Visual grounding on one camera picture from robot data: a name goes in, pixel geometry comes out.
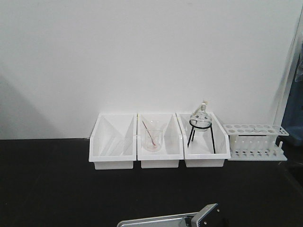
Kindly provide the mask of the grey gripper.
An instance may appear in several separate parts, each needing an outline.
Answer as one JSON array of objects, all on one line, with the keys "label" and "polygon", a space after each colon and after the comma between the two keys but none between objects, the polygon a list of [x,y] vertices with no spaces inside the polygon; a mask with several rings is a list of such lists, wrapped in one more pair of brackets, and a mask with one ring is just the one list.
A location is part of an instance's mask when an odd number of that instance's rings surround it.
[{"label": "grey gripper", "polygon": [[192,217],[190,224],[192,227],[221,227],[222,216],[219,204],[206,205]]}]

